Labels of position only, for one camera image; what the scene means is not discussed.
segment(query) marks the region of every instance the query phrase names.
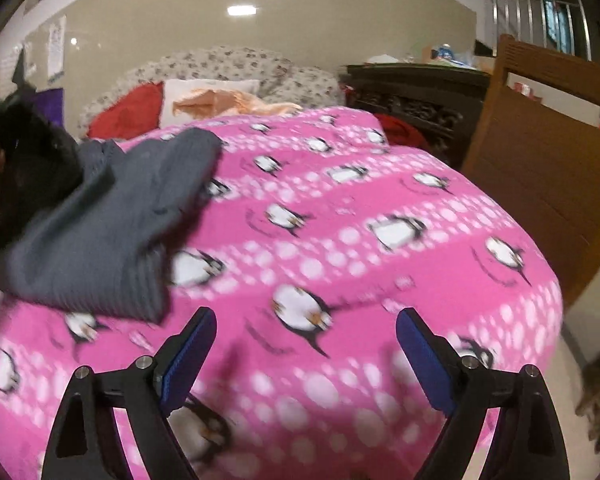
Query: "gray cloth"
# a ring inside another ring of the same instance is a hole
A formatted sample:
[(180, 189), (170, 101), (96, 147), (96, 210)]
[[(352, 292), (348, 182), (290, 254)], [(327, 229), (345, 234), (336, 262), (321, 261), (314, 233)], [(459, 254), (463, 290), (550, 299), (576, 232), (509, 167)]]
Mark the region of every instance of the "gray cloth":
[(0, 248), (0, 290), (71, 312), (158, 322), (166, 311), (165, 235), (207, 200), (221, 151), (198, 128), (124, 153), (78, 147), (84, 180)]

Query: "ceiling light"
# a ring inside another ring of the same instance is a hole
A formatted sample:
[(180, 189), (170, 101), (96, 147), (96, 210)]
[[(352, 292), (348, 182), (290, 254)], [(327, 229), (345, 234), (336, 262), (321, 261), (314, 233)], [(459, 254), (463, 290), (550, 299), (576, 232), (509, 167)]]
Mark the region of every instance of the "ceiling light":
[(229, 13), (229, 16), (250, 16), (255, 14), (258, 9), (252, 5), (234, 5), (227, 7), (226, 11)]

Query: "window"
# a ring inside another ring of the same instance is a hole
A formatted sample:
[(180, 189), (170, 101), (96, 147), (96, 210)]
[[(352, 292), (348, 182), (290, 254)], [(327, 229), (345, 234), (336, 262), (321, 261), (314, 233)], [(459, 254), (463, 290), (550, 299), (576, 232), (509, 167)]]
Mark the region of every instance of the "window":
[(546, 34), (554, 42), (556, 50), (571, 53), (571, 34), (567, 10), (554, 0), (542, 0), (546, 15)]

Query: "wooden chair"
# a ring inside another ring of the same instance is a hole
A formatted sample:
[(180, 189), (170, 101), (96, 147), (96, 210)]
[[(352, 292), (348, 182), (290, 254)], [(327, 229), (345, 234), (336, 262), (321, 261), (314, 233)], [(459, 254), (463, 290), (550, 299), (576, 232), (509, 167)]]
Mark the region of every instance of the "wooden chair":
[(568, 308), (600, 268), (600, 129), (515, 92), (509, 73), (600, 105), (600, 65), (502, 36), (462, 165), (535, 240)]

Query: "peach cloth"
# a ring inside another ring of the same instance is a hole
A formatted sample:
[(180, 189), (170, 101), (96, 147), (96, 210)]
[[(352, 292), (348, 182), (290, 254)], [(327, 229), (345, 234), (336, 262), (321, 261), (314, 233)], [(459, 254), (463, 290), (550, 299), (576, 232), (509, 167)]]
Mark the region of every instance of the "peach cloth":
[(294, 103), (268, 104), (240, 90), (196, 88), (173, 102), (173, 115), (185, 113), (193, 119), (227, 115), (282, 115), (302, 110)]

